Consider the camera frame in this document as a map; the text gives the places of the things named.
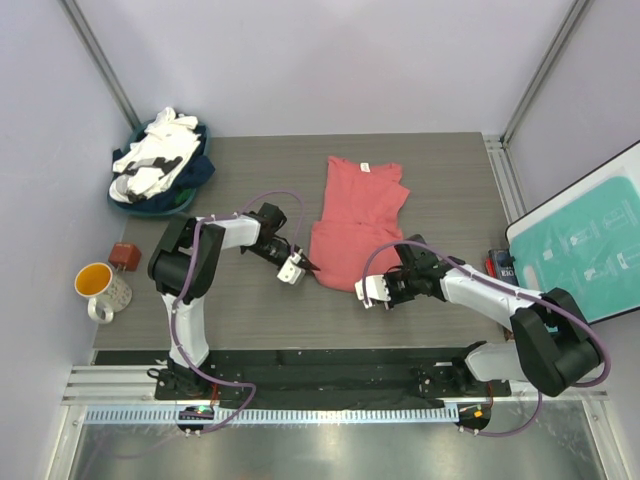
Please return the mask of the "pink t-shirt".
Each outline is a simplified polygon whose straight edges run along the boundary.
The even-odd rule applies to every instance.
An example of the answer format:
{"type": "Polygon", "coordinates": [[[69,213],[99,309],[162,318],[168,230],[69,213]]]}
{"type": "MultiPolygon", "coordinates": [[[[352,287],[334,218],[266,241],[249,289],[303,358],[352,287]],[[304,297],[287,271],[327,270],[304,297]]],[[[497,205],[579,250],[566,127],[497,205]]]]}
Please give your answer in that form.
{"type": "Polygon", "coordinates": [[[404,238],[399,213],[410,190],[397,163],[372,165],[330,156],[322,214],[311,228],[315,278],[326,288],[355,291],[369,256],[404,238]]]}

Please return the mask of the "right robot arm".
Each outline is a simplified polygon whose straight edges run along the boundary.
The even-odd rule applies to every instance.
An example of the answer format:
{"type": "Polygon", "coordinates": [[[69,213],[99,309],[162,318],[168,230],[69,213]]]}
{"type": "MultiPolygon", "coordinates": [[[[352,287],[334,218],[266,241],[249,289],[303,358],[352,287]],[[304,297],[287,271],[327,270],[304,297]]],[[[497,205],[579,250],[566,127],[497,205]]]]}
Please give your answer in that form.
{"type": "Polygon", "coordinates": [[[456,257],[435,251],[415,235],[388,244],[401,273],[391,281],[392,299],[418,295],[461,305],[510,330],[504,366],[520,367],[539,392],[556,397],[569,387],[589,388],[604,382],[611,356],[589,326],[573,296],[554,288],[528,290],[489,277],[456,257]]]}

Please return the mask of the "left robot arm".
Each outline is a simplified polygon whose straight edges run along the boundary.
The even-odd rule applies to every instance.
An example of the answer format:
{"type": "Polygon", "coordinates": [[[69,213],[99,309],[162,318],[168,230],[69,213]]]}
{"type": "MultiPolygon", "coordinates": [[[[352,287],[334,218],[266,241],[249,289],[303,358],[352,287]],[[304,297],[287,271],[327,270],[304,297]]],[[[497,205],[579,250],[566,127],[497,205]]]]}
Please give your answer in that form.
{"type": "Polygon", "coordinates": [[[229,217],[173,217],[148,264],[148,276],[166,307],[171,348],[164,368],[151,368],[158,400],[202,399],[213,391],[210,347],[205,333],[205,296],[220,254],[238,248],[278,269],[277,279],[294,285],[319,268],[303,248],[279,235],[285,213],[265,202],[256,212],[229,217]]]}

